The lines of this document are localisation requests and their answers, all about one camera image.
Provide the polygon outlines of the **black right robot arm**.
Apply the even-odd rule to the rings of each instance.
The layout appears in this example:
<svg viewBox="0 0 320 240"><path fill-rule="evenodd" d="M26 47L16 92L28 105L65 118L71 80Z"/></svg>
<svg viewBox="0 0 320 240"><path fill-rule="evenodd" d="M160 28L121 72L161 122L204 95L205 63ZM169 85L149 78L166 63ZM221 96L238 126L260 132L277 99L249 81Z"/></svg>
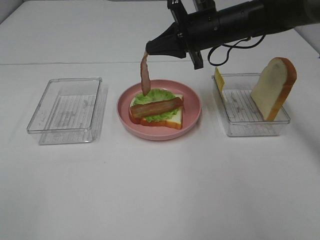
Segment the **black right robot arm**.
<svg viewBox="0 0 320 240"><path fill-rule="evenodd" d="M174 23L146 44L149 55L189 54L197 70L203 67L202 50L320 22L318 0L251 0L220 11L213 0L193 3L196 11L187 13L180 0L167 1Z"/></svg>

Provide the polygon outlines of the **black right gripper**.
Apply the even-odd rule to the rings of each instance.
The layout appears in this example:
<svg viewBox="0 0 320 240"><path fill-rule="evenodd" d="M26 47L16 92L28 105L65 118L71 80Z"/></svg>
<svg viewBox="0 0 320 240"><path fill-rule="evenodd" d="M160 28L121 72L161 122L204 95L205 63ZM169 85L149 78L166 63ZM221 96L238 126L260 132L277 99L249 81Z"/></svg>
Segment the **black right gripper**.
<svg viewBox="0 0 320 240"><path fill-rule="evenodd" d="M167 1L175 22L147 42L145 50L149 55L183 59L188 52L194 69L203 67L201 51L211 47L211 35L220 28L220 21L215 1L194 0L193 4L196 12L188 14L182 1Z"/></svg>

